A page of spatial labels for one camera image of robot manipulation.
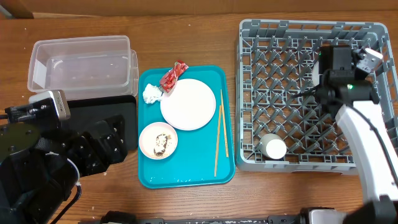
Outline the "grey dish rack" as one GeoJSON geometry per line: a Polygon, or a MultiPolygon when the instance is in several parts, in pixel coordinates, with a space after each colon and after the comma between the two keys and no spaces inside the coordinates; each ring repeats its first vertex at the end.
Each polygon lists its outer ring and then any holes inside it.
{"type": "Polygon", "coordinates": [[[397,72],[387,27],[378,22],[245,19],[236,56],[236,165],[263,172],[357,173],[348,142],[330,115],[312,97],[311,71],[320,47],[370,47],[382,64],[368,76],[381,100],[387,132],[397,143],[397,72]],[[287,146],[281,159],[259,148],[265,134],[287,146]]]}

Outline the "white cup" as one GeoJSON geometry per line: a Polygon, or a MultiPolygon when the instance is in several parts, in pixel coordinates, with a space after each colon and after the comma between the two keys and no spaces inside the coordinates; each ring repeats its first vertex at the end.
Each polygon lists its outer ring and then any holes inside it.
{"type": "Polygon", "coordinates": [[[281,159],[286,155],[287,146],[276,134],[265,134],[260,139],[260,152],[270,159],[281,159]]]}

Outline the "large pink plate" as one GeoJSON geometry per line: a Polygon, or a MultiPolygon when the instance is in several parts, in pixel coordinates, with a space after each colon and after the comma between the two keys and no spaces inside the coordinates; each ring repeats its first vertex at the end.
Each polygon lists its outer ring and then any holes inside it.
{"type": "Polygon", "coordinates": [[[215,110],[216,98],[211,88],[191,78],[178,80],[160,101],[163,118],[182,131],[202,128],[212,119],[215,110]]]}

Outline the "wooden chopstick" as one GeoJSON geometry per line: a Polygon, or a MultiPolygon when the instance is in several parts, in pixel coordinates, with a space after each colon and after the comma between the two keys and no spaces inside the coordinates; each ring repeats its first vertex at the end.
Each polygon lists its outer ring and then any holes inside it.
{"type": "Polygon", "coordinates": [[[225,118],[225,110],[224,110],[224,100],[223,100],[223,91],[220,90],[220,98],[221,98],[221,114],[223,119],[223,133],[224,133],[224,144],[225,144],[225,153],[226,157],[229,157],[229,150],[228,150],[228,137],[226,133],[226,118],[225,118]]]}
{"type": "Polygon", "coordinates": [[[221,105],[219,105],[219,110],[218,110],[218,127],[217,127],[217,136],[216,136],[214,177],[217,176],[217,170],[218,170],[218,156],[219,156],[219,146],[220,146],[220,128],[221,128],[221,105]]]}

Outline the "white bowl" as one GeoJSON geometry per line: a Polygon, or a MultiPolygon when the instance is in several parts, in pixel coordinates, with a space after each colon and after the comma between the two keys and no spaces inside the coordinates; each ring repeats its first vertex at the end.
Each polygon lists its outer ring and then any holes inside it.
{"type": "Polygon", "coordinates": [[[320,84],[319,62],[316,62],[312,69],[312,83],[314,86],[320,84]]]}

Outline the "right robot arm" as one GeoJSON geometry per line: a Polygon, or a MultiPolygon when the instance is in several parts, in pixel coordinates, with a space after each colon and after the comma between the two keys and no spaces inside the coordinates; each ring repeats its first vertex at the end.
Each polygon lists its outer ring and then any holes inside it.
{"type": "Polygon", "coordinates": [[[320,48],[313,96],[342,130],[356,164],[364,204],[353,213],[332,208],[302,210],[303,223],[397,223],[397,153],[387,133],[380,99],[367,76],[382,61],[370,49],[348,45],[320,48]]]}

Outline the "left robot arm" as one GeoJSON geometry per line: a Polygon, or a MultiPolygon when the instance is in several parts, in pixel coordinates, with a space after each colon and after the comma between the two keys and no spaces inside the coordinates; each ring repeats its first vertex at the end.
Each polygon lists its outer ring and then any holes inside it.
{"type": "Polygon", "coordinates": [[[125,120],[116,115],[83,133],[40,130],[37,125],[1,126],[1,223],[47,223],[77,188],[80,178],[107,171],[127,156],[125,120]]]}

